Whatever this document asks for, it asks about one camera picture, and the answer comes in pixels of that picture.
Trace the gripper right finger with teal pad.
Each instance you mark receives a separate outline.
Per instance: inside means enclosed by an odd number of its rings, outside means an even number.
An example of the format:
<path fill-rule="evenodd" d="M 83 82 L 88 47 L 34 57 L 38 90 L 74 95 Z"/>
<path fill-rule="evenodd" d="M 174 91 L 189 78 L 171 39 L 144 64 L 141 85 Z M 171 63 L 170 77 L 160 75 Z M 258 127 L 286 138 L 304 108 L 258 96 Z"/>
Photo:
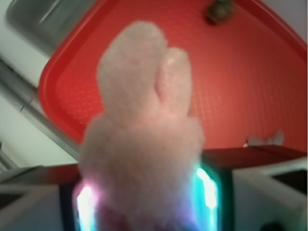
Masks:
<path fill-rule="evenodd" d="M 308 159 L 283 146 L 207 149 L 194 177 L 200 231 L 305 231 Z"/>

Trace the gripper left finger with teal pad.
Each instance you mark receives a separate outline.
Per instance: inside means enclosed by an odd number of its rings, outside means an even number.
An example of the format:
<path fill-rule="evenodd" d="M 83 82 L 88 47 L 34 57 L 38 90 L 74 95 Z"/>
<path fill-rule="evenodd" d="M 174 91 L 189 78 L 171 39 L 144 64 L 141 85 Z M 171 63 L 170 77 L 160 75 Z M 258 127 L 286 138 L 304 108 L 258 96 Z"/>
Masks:
<path fill-rule="evenodd" d="M 94 231 L 91 191 L 77 166 L 16 168 L 0 174 L 2 231 Z"/>

